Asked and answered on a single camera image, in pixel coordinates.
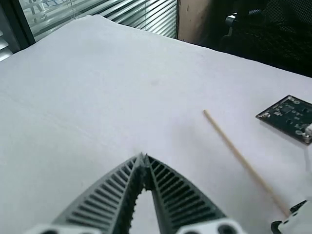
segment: circuit board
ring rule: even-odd
[[[256,118],[306,145],[312,143],[312,104],[308,102],[288,95]]]

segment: white tablecloth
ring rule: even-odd
[[[208,109],[289,206],[302,201],[304,146],[255,115],[312,79],[101,16],[75,20],[0,63],[0,232],[49,223],[140,152],[187,177],[253,234],[283,219],[205,119]],[[150,194],[131,233],[159,233]]]

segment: wall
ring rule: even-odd
[[[200,44],[207,32],[212,0],[180,0],[178,39]]]

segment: wooden stick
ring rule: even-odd
[[[258,182],[264,190],[271,196],[273,201],[276,203],[276,205],[280,208],[280,210],[284,213],[286,217],[288,217],[291,212],[290,210],[285,206],[285,204],[279,199],[278,196],[276,196],[273,192],[273,190],[269,187],[269,185],[266,184],[266,182],[258,175],[258,173],[252,168],[252,166],[246,161],[246,159],[243,157],[243,155],[238,151],[238,149],[233,145],[231,140],[225,135],[225,133],[221,130],[221,128],[218,126],[218,124],[214,121],[214,119],[210,116],[207,110],[204,110],[204,115],[209,120],[209,122],[213,125],[215,130],[222,136],[223,140],[229,147],[229,149],[232,151],[234,156],[238,159],[238,161],[247,169],[247,171],[252,175],[252,177]]]

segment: screw hole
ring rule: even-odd
[[[41,234],[58,234],[57,230],[46,230],[42,232]]]
[[[220,234],[236,234],[237,231],[230,225],[224,224],[218,228]]]
[[[186,233],[184,233],[184,234],[200,234],[200,233],[198,233],[198,232],[186,232]]]

